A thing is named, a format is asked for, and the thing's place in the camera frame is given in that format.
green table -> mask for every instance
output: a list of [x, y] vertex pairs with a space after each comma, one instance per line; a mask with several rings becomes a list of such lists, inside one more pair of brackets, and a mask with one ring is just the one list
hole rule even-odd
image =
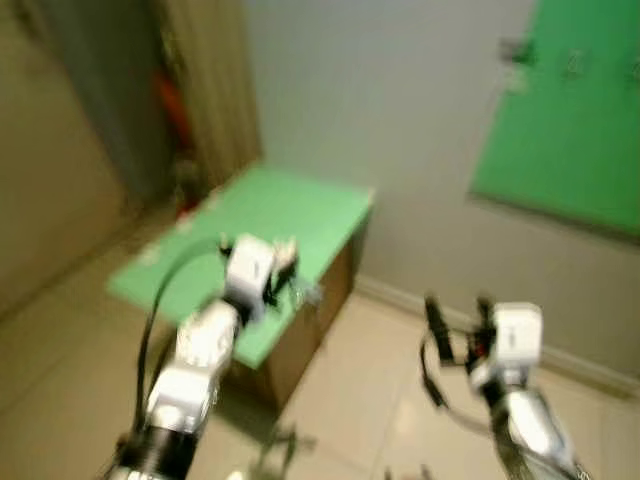
[[[140, 257], [109, 281], [115, 295], [149, 309], [161, 278], [185, 248], [224, 233], [251, 233], [268, 242], [295, 237], [300, 276], [317, 282], [365, 220], [370, 208], [365, 190], [332, 185], [266, 166], [256, 166], [212, 196], [185, 222], [153, 242]], [[223, 286], [224, 265], [216, 256], [189, 263], [167, 289], [160, 313], [179, 323]], [[297, 306], [282, 296], [259, 323], [238, 338], [235, 359], [258, 369], [295, 317]]]

green panel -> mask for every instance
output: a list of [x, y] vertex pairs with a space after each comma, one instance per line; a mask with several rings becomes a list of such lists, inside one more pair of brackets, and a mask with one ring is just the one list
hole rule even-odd
[[[364, 221], [370, 195], [362, 190], [329, 185], [267, 167], [254, 167], [194, 215], [191, 227], [176, 227], [154, 245], [154, 263], [144, 256], [130, 262], [109, 281], [111, 292], [150, 308], [161, 278], [180, 252], [198, 240], [251, 233], [266, 241], [295, 237], [300, 251], [300, 276], [317, 282], [335, 255]], [[179, 323], [223, 286], [224, 265], [217, 255], [188, 264], [167, 289], [160, 312]], [[293, 319], [290, 296], [282, 295], [278, 310], [270, 309], [238, 339], [235, 358], [258, 368]]]
[[531, 39], [527, 90], [504, 95], [473, 190], [640, 233], [640, 0], [541, 2]]

floor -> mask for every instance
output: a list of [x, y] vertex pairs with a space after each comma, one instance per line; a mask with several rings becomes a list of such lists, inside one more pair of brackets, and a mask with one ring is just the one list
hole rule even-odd
[[[142, 312], [111, 298], [105, 279], [157, 233], [143, 226], [0, 323], [0, 478], [94, 478], [131, 420]], [[190, 479], [505, 478], [491, 442], [436, 412], [420, 388], [422, 319], [354, 294], [281, 417], [222, 392]], [[449, 399], [478, 418], [463, 375], [445, 372]], [[537, 383], [571, 432], [594, 478], [640, 478], [640, 409], [540, 371]], [[297, 449], [258, 466], [278, 425]]]

black joint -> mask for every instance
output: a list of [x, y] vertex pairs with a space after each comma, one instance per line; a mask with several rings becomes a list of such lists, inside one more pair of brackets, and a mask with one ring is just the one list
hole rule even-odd
[[442, 319], [440, 307], [438, 307], [436, 299], [432, 296], [427, 296], [424, 303], [427, 323], [429, 324], [429, 330], [433, 333], [433, 338], [436, 340], [440, 362], [451, 365], [455, 363], [455, 359], [451, 349], [451, 342], [449, 341], [449, 328]]
[[507, 389], [499, 382], [489, 382], [482, 387], [482, 396], [485, 398], [487, 405], [493, 411], [493, 408], [504, 398]]
[[162, 478], [186, 478], [196, 451], [197, 437], [150, 427], [130, 438], [122, 448], [120, 465]]
[[291, 279], [296, 275], [297, 271], [298, 271], [298, 260], [296, 259], [293, 263], [291, 263], [291, 265], [287, 266], [286, 268], [283, 268], [278, 273], [278, 279], [276, 280], [276, 285], [273, 288], [274, 296], [277, 296], [282, 291], [284, 286], [287, 285], [291, 281]]
[[491, 323], [491, 310], [493, 309], [493, 301], [489, 297], [479, 296], [476, 300], [478, 313], [482, 319], [482, 325], [487, 326]]
[[218, 245], [218, 252], [224, 258], [229, 258], [231, 256], [231, 252], [233, 252], [233, 246], [229, 243], [220, 243]]
[[240, 317], [240, 324], [244, 328], [251, 319], [251, 307], [247, 306], [246, 303], [241, 302], [230, 295], [224, 295], [222, 297], [222, 301], [235, 308], [236, 312], [238, 312], [238, 316]]

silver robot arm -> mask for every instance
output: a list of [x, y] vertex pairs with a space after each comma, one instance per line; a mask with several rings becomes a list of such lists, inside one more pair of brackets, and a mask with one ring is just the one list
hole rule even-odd
[[[540, 359], [540, 309], [527, 303], [490, 305], [486, 301], [480, 301], [479, 307], [482, 325], [468, 334], [463, 364], [472, 390], [489, 407], [489, 433], [508, 478], [588, 480], [589, 475], [575, 458], [568, 433], [542, 394], [529, 385], [529, 374]], [[426, 311], [441, 365], [460, 365], [453, 358], [448, 327], [435, 300], [427, 299]], [[423, 376], [434, 403], [451, 412], [426, 367]], [[460, 417], [458, 413], [452, 414], [454, 419]]]
[[[274, 248], [244, 235], [230, 255], [220, 298], [192, 314], [177, 332], [173, 358], [149, 394], [144, 424], [121, 446], [110, 480], [186, 478], [238, 331], [259, 320], [295, 274], [293, 242]], [[276, 288], [271, 285], [275, 275]]]

